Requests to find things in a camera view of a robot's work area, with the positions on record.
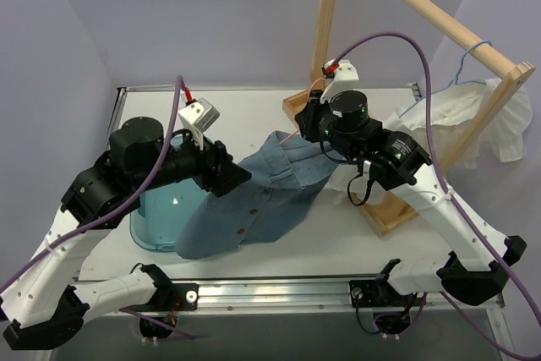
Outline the blue denim skirt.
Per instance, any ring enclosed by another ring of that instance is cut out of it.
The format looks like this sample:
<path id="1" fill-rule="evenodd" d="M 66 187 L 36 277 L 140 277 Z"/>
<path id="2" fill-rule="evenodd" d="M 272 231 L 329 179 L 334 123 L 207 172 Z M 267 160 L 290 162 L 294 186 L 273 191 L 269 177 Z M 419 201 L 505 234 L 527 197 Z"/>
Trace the blue denim skirt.
<path id="1" fill-rule="evenodd" d="M 243 245 L 274 243 L 305 219 L 338 158 L 328 144 L 272 132 L 238 163 L 252 178 L 222 197 L 208 194 L 179 234 L 176 254 L 202 260 Z"/>

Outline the pink wire hanger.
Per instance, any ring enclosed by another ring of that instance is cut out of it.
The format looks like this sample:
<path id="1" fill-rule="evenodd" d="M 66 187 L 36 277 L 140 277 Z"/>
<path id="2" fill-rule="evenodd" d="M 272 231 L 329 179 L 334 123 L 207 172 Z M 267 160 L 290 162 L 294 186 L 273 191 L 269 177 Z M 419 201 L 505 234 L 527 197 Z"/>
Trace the pink wire hanger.
<path id="1" fill-rule="evenodd" d="M 307 90 L 298 92 L 295 95 L 289 96 L 282 100 L 282 111 L 292 124 L 295 124 L 295 116 L 300 113 L 308 104 L 310 94 L 317 85 L 321 85 L 323 88 L 326 86 L 326 80 L 322 77 L 317 78 Z"/>

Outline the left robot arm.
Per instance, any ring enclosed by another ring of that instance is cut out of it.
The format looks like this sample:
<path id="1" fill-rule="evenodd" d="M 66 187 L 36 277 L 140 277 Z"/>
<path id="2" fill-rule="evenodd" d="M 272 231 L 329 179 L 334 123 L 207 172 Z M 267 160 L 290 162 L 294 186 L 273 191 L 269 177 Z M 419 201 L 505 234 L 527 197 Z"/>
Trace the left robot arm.
<path id="1" fill-rule="evenodd" d="M 74 285 L 94 247 L 140 206 L 139 193 L 186 179 L 221 197 L 249 181 L 219 141 L 196 145 L 189 131 L 172 146 L 154 118 L 128 120 L 109 138 L 109 149 L 81 172 L 30 267 L 1 290 L 3 333 L 10 348 L 51 350 L 87 322 L 122 309 L 164 311 L 175 300 L 170 277 L 158 265 L 139 265 L 126 276 Z"/>

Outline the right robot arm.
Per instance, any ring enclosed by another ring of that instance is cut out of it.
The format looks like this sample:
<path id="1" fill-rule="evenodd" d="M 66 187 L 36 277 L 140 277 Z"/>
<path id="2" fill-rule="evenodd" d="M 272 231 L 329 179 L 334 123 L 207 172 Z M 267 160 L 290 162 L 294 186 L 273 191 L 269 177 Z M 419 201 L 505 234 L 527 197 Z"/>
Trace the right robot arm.
<path id="1" fill-rule="evenodd" d="M 444 292 L 478 306 L 502 293 L 506 270 L 521 259 L 526 242 L 492 228 L 439 180 L 429 153 L 413 137 L 370 118 L 364 93 L 345 90 L 326 101 L 322 90 L 312 90 L 295 120 L 304 139 L 330 147 L 340 156 L 337 163 L 354 165 L 369 189 L 378 184 L 405 201 L 451 248 L 432 260 L 390 260 L 375 279 L 380 301 Z"/>

